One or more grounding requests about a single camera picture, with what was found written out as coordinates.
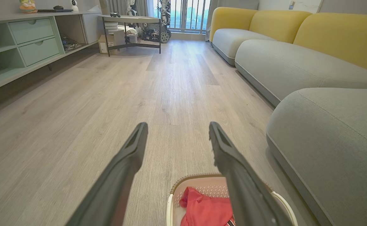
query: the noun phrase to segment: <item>white camera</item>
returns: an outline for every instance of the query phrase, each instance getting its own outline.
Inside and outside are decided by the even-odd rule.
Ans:
[[[72,9],[74,12],[78,12],[79,8],[77,7],[77,2],[76,0],[70,0],[70,3],[72,4]]]

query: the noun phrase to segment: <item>laundry basket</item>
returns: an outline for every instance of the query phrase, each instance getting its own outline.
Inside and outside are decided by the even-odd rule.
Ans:
[[[227,181],[221,174],[196,174],[182,177],[174,184],[168,196],[166,213],[167,226],[180,226],[186,208],[182,208],[179,205],[179,200],[182,198],[185,189],[189,186],[205,196],[229,198]],[[298,226],[294,212],[287,201],[282,196],[272,191],[268,185],[266,185],[266,187],[271,192],[272,196],[277,199],[282,209],[287,212],[292,224]]]

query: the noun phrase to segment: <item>white wall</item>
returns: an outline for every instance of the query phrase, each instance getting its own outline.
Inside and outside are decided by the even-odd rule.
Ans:
[[[87,11],[95,6],[95,0],[76,0],[79,11]],[[72,7],[70,0],[35,0],[37,9],[53,9],[60,5],[64,9]],[[18,0],[0,0],[0,14],[20,13],[20,3]]]
[[[367,14],[367,0],[323,0],[320,12]]]
[[[214,0],[212,1],[211,5],[215,5],[216,7],[222,6],[233,8],[256,9],[258,7],[258,1],[259,0]]]
[[[295,0],[292,10],[317,13],[321,2],[322,0]],[[290,0],[259,0],[258,10],[289,10],[289,6]]]

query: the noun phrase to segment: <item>wheel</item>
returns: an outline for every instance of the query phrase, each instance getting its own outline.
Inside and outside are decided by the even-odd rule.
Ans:
[[[169,41],[168,32],[163,31],[161,32],[161,43],[167,43]]]

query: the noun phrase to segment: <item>sofa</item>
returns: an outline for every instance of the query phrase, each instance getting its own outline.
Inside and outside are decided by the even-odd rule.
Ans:
[[[224,60],[234,66],[237,50],[245,40],[293,43],[299,26],[309,15],[311,13],[303,11],[218,7],[212,17],[210,42]]]
[[[367,225],[367,89],[297,90],[266,137],[320,225]]]
[[[225,60],[216,35],[238,29],[228,26],[212,39]],[[292,43],[274,39],[225,41],[236,69],[276,107],[269,150],[320,225],[367,225],[367,15],[312,14]]]

